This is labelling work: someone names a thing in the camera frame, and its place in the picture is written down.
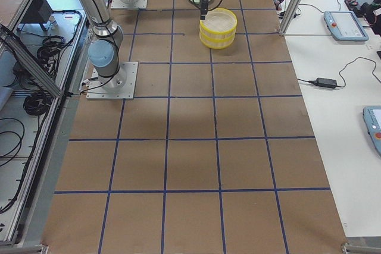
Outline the yellow steamer layer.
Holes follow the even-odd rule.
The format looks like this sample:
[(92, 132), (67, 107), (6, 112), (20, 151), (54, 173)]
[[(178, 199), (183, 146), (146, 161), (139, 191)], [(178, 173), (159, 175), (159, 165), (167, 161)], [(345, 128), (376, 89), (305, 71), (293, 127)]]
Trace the yellow steamer layer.
[(202, 44), (210, 49), (224, 49), (229, 47), (234, 39), (235, 35), (229, 36), (225, 39), (217, 39), (205, 35), (203, 32), (199, 32), (199, 38)]
[(200, 31), (208, 35), (229, 35), (236, 32), (238, 20), (236, 15), (228, 9), (216, 8), (210, 11), (204, 20), (199, 23)]

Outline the white steamer cloth liner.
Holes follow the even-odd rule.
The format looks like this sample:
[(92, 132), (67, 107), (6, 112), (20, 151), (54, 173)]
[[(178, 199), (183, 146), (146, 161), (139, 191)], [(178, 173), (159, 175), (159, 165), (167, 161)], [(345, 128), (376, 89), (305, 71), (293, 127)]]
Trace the white steamer cloth liner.
[(229, 13), (212, 11), (201, 23), (204, 27), (215, 32), (226, 32), (233, 29), (236, 20)]

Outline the blue teach pendant upper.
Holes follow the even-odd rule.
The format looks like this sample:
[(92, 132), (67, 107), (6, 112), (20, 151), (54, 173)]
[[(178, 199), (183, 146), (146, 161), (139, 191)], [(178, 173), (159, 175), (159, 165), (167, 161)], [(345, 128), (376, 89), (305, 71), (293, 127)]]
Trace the blue teach pendant upper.
[(323, 18), (335, 40), (365, 42), (368, 35), (352, 11), (325, 11)]

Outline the blue teach pendant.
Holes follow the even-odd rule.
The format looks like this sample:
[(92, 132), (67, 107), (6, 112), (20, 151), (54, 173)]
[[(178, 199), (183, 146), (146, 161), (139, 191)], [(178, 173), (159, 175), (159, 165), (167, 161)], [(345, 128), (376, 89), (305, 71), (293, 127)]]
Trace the blue teach pendant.
[(352, 11), (325, 11), (323, 18), (335, 40), (365, 42), (368, 35)]
[(363, 119), (374, 148), (380, 154), (380, 106), (364, 107)]

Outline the blue teach pendant lower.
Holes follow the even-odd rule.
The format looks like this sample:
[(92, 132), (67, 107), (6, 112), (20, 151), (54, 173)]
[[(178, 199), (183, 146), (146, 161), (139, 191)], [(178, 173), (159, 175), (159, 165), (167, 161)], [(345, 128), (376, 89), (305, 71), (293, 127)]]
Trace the blue teach pendant lower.
[(364, 107), (363, 119), (374, 148), (380, 154), (380, 106)]

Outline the black box under frame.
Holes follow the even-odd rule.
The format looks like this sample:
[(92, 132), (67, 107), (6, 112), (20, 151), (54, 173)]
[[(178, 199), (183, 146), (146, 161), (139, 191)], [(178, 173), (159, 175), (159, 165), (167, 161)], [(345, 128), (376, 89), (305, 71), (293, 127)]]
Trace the black box under frame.
[(52, 16), (53, 9), (48, 4), (47, 0), (32, 0), (21, 24), (39, 24), (43, 31), (47, 31), (46, 24)]

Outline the aluminium diagonal frame bar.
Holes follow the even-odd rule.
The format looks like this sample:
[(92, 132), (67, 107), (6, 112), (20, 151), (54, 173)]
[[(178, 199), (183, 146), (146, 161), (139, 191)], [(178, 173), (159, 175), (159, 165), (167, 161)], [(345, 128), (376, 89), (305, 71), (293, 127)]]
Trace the aluminium diagonal frame bar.
[(20, 38), (3, 24), (1, 24), (1, 43), (14, 55), (16, 61), (34, 78), (39, 87), (55, 98), (62, 96), (62, 90), (39, 65), (37, 59), (26, 48)]

